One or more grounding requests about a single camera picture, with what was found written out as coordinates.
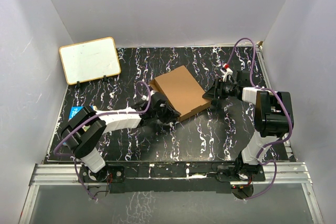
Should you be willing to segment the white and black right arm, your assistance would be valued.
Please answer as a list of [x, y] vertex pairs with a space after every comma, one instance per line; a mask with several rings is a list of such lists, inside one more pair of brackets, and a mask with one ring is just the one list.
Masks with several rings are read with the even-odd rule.
[[218, 165], [215, 171], [219, 180], [226, 176], [250, 182], [261, 171], [263, 157], [269, 148], [293, 130], [290, 93], [253, 87], [249, 71], [239, 70], [234, 78], [232, 71], [228, 69], [223, 77], [215, 79], [203, 98], [224, 100], [228, 97], [236, 97], [254, 105], [255, 131], [234, 163]]

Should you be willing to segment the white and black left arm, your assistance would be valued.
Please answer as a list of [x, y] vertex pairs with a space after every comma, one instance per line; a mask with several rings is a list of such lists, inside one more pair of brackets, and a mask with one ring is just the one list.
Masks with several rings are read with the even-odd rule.
[[150, 96], [125, 109], [97, 111], [85, 106], [61, 132], [63, 145], [67, 146], [75, 160], [80, 160], [88, 169], [87, 174], [97, 182], [103, 182], [110, 175], [109, 167], [96, 145], [102, 135], [123, 129], [137, 129], [154, 121], [163, 124], [176, 122], [180, 112], [175, 110], [165, 95], [151, 91]]

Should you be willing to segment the brown cardboard box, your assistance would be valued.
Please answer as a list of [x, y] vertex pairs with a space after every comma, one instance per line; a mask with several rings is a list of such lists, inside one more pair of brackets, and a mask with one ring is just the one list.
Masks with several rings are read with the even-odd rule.
[[170, 105], [180, 113], [180, 122], [211, 105], [211, 100], [203, 98], [205, 91], [185, 66], [155, 77], [149, 85], [167, 97]]

